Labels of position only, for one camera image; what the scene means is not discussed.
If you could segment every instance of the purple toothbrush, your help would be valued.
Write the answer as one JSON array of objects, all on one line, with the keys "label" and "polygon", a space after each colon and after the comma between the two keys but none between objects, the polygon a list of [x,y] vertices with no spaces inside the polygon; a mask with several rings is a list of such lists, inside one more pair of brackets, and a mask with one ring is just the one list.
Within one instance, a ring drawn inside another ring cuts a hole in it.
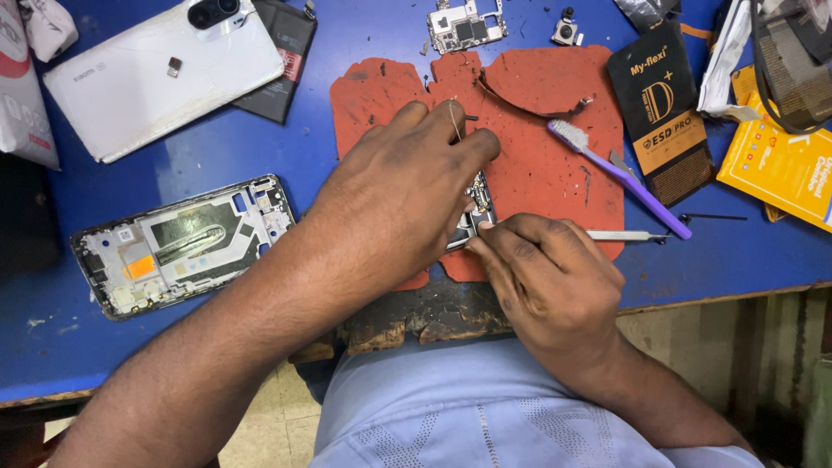
[{"label": "purple toothbrush", "polygon": [[563,142],[565,142],[569,147],[587,157],[597,166],[600,166],[601,169],[609,172],[613,177],[618,179],[624,187],[630,189],[630,192],[632,192],[636,198],[641,200],[641,202],[644,203],[647,208],[653,212],[653,214],[661,219],[662,222],[667,224],[667,227],[670,227],[670,229],[672,229],[679,237],[685,240],[691,238],[693,235],[691,230],[682,224],[681,221],[676,219],[676,217],[674,217],[669,211],[667,211],[667,208],[659,203],[659,201],[650,192],[648,192],[646,188],[638,183],[635,178],[592,152],[592,150],[589,149],[589,136],[583,130],[561,119],[550,120],[548,127],[552,133],[562,139]]}]

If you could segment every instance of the orange rubber mat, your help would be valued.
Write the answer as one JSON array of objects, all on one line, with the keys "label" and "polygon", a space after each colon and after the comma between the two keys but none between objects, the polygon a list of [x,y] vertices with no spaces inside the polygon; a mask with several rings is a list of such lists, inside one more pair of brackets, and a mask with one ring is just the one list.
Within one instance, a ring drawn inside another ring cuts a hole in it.
[{"label": "orange rubber mat", "polygon": [[[434,107],[445,99],[459,100],[468,133],[486,127],[500,137],[503,151],[485,168],[498,219],[519,212],[571,218],[586,229],[624,228],[622,186],[582,155],[567,148],[547,129],[547,119],[506,103],[507,99],[535,113],[568,112],[584,97],[593,102],[569,122],[589,134],[594,152],[609,158],[623,153],[622,116],[607,75],[610,51],[605,47],[549,47],[516,49],[501,54],[485,67],[494,96],[478,81],[481,63],[476,52],[457,52],[431,63],[433,82],[425,90],[415,67],[383,58],[355,63],[329,89],[342,157],[372,126],[386,124],[407,102],[418,100]],[[614,259],[622,242],[602,242]],[[440,261],[456,281],[487,281],[476,255],[454,251]],[[428,282],[426,271],[398,291]]]}]

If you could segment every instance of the person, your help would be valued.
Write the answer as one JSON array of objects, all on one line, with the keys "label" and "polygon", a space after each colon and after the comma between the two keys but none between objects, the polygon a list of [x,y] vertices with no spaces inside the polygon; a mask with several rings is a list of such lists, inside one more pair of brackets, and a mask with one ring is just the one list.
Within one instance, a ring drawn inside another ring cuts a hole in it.
[{"label": "person", "polygon": [[[289,354],[443,255],[465,187],[500,154],[464,116],[411,102],[370,129],[302,222],[105,382],[50,468],[211,463]],[[762,466],[622,336],[624,277],[579,226],[518,214],[479,231],[466,248],[516,337],[344,358],[312,466]]]}]

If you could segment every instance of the light blue shirt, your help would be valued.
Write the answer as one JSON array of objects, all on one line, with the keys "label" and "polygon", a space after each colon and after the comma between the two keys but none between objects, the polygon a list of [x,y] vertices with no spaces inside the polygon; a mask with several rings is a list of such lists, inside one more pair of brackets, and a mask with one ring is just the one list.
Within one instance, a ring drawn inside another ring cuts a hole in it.
[{"label": "light blue shirt", "polygon": [[739,447],[653,448],[503,336],[345,356],[314,453],[315,467],[762,468]]}]

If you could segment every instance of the camera lens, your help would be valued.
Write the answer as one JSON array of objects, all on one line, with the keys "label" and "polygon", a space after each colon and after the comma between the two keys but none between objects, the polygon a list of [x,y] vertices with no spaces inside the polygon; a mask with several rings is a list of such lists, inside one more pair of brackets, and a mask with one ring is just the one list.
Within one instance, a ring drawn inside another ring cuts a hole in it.
[{"label": "camera lens", "polygon": [[220,4],[220,10],[226,13],[236,13],[237,9],[240,8],[240,2],[238,0],[218,0]]},{"label": "camera lens", "polygon": [[192,7],[188,10],[188,22],[196,29],[207,29],[210,25],[210,13],[204,7]]}]

